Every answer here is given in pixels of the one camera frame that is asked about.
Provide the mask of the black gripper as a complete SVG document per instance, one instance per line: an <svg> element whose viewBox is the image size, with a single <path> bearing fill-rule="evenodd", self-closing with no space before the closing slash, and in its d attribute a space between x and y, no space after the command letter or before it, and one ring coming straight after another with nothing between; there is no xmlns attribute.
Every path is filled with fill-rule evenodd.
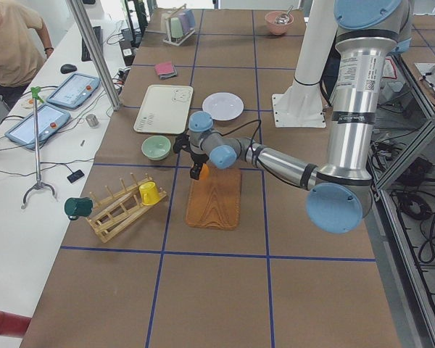
<svg viewBox="0 0 435 348"><path fill-rule="evenodd" d="M190 143L190 155L194 165L189 171L190 178L193 180L199 180L202 171L203 164L206 164L209 157L208 155L200 149L199 146Z"/></svg>

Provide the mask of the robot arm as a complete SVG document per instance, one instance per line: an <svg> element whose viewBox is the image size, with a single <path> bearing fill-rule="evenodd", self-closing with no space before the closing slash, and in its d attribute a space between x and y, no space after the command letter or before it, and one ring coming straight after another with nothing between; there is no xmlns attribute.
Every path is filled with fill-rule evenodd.
<svg viewBox="0 0 435 348"><path fill-rule="evenodd" d="M189 118L177 137L176 152L186 151L198 179L206 162L226 169L236 160L308 191L306 211L331 233L355 229L372 205L372 178L366 168L386 58L410 45L412 1L314 1L292 85L273 96L279 127L318 127L323 122L320 83L330 50L340 55L333 89L327 160L306 163L252 138L228 138L204 111Z"/></svg>

